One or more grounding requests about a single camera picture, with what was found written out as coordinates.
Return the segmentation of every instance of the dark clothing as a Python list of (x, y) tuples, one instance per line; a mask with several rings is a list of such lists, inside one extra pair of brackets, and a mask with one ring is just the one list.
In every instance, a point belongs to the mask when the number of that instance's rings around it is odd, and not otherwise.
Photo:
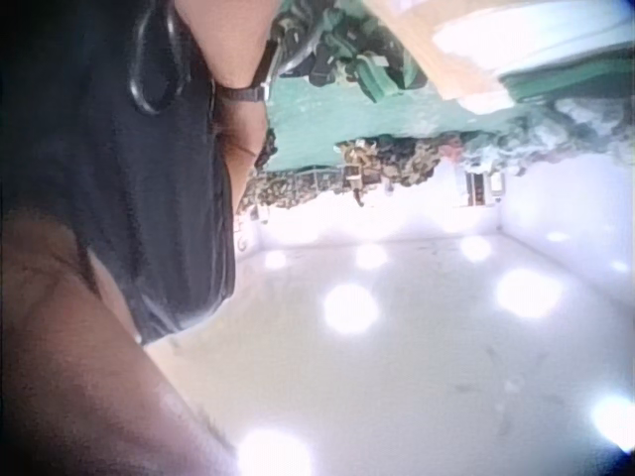
[[(3, 213), (30, 207), (71, 228), (117, 282), (143, 343), (200, 322), (234, 283), (230, 183), (200, 52), (184, 29), (190, 80), (148, 115), (128, 66), (135, 21), (153, 2), (16, 3), (2, 26)], [(143, 55), (150, 96), (174, 73), (160, 17)]]

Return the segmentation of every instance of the skin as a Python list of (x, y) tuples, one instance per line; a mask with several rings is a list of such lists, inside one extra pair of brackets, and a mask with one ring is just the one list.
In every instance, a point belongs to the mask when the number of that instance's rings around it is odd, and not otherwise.
[[(245, 87), (278, 3), (176, 5), (211, 75)], [(265, 138), (265, 106), (224, 101), (219, 125), (235, 207)], [(2, 474), (237, 475), (231, 450), (137, 343), (106, 268), (90, 256), (97, 297), (71, 231), (32, 210), (3, 218)]]

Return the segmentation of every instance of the black strap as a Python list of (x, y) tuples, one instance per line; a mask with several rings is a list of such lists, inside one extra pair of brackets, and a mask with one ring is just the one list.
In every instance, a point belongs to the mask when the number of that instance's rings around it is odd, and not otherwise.
[(216, 90), (220, 97), (230, 101), (262, 102), (265, 100), (265, 89), (262, 86), (231, 89), (217, 84)]

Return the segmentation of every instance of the white wall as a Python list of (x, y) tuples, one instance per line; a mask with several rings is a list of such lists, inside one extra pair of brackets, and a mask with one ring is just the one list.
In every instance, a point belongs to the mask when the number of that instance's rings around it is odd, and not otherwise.
[(236, 218), (234, 222), (234, 254), (242, 261), (262, 250), (258, 224), (248, 217)]
[[(373, 271), (356, 267), (354, 247), (287, 250), (276, 271), (258, 254), (238, 264), (214, 320), (149, 353), (232, 441), (261, 427), (293, 434), (313, 476), (582, 474), (614, 449), (590, 413), (632, 391), (632, 321), (541, 255), (487, 240), (480, 263), (455, 238), (386, 245)], [(562, 286), (543, 318), (497, 301), (519, 268)], [(377, 302), (365, 333), (326, 325), (323, 300), (344, 283)]]
[(607, 156), (536, 164), (507, 178), (503, 230), (634, 306), (633, 174)]
[(464, 189), (464, 172), (443, 161), (425, 183), (396, 185), (390, 197), (380, 188), (369, 191), (363, 208), (351, 192), (324, 193), (290, 210), (271, 208), (268, 223), (260, 225), (263, 249), (494, 233), (496, 207), (457, 207)]

